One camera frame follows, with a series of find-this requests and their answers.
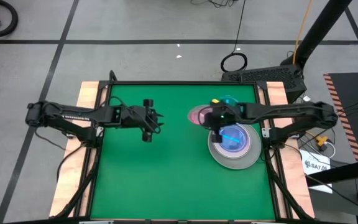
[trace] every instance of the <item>wooden table frame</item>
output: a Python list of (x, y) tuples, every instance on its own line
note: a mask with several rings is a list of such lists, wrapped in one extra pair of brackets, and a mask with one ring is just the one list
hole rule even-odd
[[(95, 108), (100, 105), (101, 101), (106, 99), (106, 95), (110, 94), (108, 93), (108, 89), (105, 87), (105, 83), (106, 82), (83, 82), (76, 105), (85, 108)], [(267, 103), (270, 105), (287, 104), (287, 97), (283, 83), (267, 82), (266, 90), (261, 88), (259, 89), (259, 101), (262, 104)], [(91, 125), (89, 121), (73, 122), (83, 127)], [(269, 120), (265, 120), (263, 125), (265, 127), (274, 125), (275, 127), (281, 128), (291, 123), (292, 119), (290, 118), (280, 118), (274, 119), (270, 122)], [(295, 139), (289, 139), (286, 144), (298, 149), (297, 141)], [(69, 154), (72, 150), (76, 149), (79, 145), (80, 142), (77, 138), (69, 139), (66, 146), (65, 156), (67, 156), (67, 154)], [(50, 216), (59, 213), (71, 199), (72, 195), (78, 189), (80, 181), (85, 177), (85, 174), (89, 172), (91, 164), (93, 163), (94, 155), (95, 149), (85, 149), (84, 147), (76, 154), (68, 158), (62, 165), (60, 178), (57, 182), (55, 196), (50, 210)], [(285, 181), (288, 191), (293, 195), (298, 204), (308, 215), (314, 217), (314, 211), (299, 152), (296, 152), (293, 148), (285, 147), (273, 156), (272, 163), (280, 177)], [(92, 199), (90, 198), (90, 186), (93, 184), (94, 183), (88, 185), (87, 189), (83, 193), (81, 201), (78, 202), (76, 209), (70, 213), (70, 216), (85, 216), (89, 214), (87, 207), (89, 207), (88, 202)], [(287, 202), (284, 200), (283, 195), (277, 186), (275, 186), (274, 194), (277, 198), (276, 202), (274, 202), (276, 203), (274, 206), (277, 208), (275, 213), (278, 213), (276, 214), (276, 217), (297, 218), (294, 211), (289, 209)]]

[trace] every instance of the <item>yellow cable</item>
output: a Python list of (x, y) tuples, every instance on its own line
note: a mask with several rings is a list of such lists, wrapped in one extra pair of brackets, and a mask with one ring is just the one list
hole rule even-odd
[(306, 10), (305, 16), (304, 16), (304, 18), (303, 18), (301, 29), (299, 30), (298, 37), (296, 38), (295, 50), (293, 51), (293, 58), (292, 58), (292, 64), (293, 64), (293, 65), (295, 64), (296, 50), (298, 50), (299, 38), (301, 37), (302, 31), (303, 31), (303, 26), (305, 25), (306, 18), (308, 17), (308, 14), (309, 14), (311, 2), (313, 2), (313, 0), (310, 0), (310, 1), (309, 1), (308, 9)]

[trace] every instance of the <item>black metal stand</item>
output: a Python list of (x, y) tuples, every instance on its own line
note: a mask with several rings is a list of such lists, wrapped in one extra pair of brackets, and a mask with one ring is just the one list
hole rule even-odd
[[(295, 62), (302, 69), (311, 53), (324, 39), (351, 2), (352, 0), (329, 0), (296, 51)], [(280, 65), (291, 65), (292, 60), (293, 55), (282, 61)]]
[[(310, 176), (312, 178), (318, 179), (325, 184), (335, 183), (342, 180), (356, 179), (358, 178), (358, 162), (335, 169), (329, 169), (326, 171), (311, 174)], [(309, 187), (320, 185), (312, 179), (306, 180)]]

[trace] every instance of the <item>gray floor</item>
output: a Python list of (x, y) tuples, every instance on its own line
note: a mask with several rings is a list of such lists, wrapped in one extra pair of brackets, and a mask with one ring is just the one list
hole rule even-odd
[[(38, 100), (47, 75), (53, 79), (46, 99), (69, 105), (75, 105), (82, 81), (105, 80), (110, 69), (119, 80), (219, 80), (220, 61), (233, 45), (182, 44), (180, 40), (235, 39), (242, 6), (242, 1), (216, 9), (209, 3), (192, 5), (190, 0), (79, 0), (69, 24), (69, 41), (63, 46), (64, 40), (59, 40), (77, 0), (8, 2), (17, 9), (20, 21), (13, 34), (0, 38), (0, 206), (27, 133), (25, 107)], [(303, 36), (326, 2), (313, 2)], [(307, 0), (248, 0), (240, 39), (295, 40), (307, 4)], [(358, 26), (358, 0), (349, 8)], [(4, 9), (0, 9), (0, 17), (9, 20)], [(3, 40), (35, 41), (16, 44), (19, 42)], [(70, 40), (178, 42), (83, 45)], [(345, 14), (325, 40), (357, 40)], [(61, 53), (58, 44), (63, 47)], [(294, 46), (247, 44), (237, 48), (248, 56), (250, 69), (278, 65)], [(52, 63), (55, 56), (56, 67)], [(236, 68), (240, 62), (232, 59), (228, 63), (229, 68)], [(320, 45), (305, 67), (306, 94), (312, 100), (332, 103), (323, 73), (336, 72), (358, 72), (358, 44)], [(338, 124), (335, 130), (334, 159), (354, 162), (342, 126)], [(65, 138), (57, 131), (41, 129), (40, 134), (65, 145)], [(13, 178), (18, 181), (9, 206), (5, 212), (0, 210), (5, 222), (48, 217), (55, 171), (62, 157), (62, 150), (32, 139), (20, 176)], [(355, 222), (343, 213), (314, 209), (323, 220)]]

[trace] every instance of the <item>metal bracket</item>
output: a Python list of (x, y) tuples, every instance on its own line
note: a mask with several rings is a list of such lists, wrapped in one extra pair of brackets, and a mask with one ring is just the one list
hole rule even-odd
[(270, 137), (270, 128), (262, 128), (262, 136), (263, 138), (269, 138)]

